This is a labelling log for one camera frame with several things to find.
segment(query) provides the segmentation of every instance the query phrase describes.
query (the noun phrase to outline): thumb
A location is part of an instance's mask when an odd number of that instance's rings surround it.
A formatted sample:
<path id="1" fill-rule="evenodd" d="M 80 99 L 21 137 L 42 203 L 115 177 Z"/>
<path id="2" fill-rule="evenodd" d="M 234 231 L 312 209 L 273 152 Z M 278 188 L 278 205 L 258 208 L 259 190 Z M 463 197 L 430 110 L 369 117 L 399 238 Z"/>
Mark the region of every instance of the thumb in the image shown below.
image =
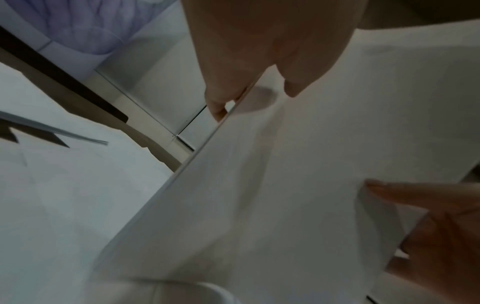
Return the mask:
<path id="1" fill-rule="evenodd" d="M 365 186 L 383 200 L 430 211 L 456 212 L 480 206 L 480 183 L 410 184 L 367 180 Z"/>

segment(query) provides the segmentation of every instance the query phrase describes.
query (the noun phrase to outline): fingernail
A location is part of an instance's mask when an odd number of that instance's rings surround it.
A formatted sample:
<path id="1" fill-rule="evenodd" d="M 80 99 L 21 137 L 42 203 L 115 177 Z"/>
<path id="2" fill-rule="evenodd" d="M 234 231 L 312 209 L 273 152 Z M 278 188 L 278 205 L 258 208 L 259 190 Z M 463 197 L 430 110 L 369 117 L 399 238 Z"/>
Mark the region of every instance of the fingernail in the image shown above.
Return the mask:
<path id="1" fill-rule="evenodd" d="M 387 186 L 388 183 L 386 182 L 383 182 L 381 180 L 378 180 L 378 179 L 366 179 L 365 180 L 365 186 L 369 186 L 369 187 L 381 187 L 381 186 Z"/>

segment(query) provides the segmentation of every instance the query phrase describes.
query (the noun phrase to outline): purple pattern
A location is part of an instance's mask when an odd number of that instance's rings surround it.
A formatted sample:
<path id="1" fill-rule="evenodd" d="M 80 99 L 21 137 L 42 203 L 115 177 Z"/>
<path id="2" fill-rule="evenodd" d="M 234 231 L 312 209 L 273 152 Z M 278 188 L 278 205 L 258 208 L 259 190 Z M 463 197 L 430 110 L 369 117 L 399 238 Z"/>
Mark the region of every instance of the purple pattern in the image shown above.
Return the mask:
<path id="1" fill-rule="evenodd" d="M 108 54 L 176 0 L 5 0 L 47 37 L 88 54 Z"/>

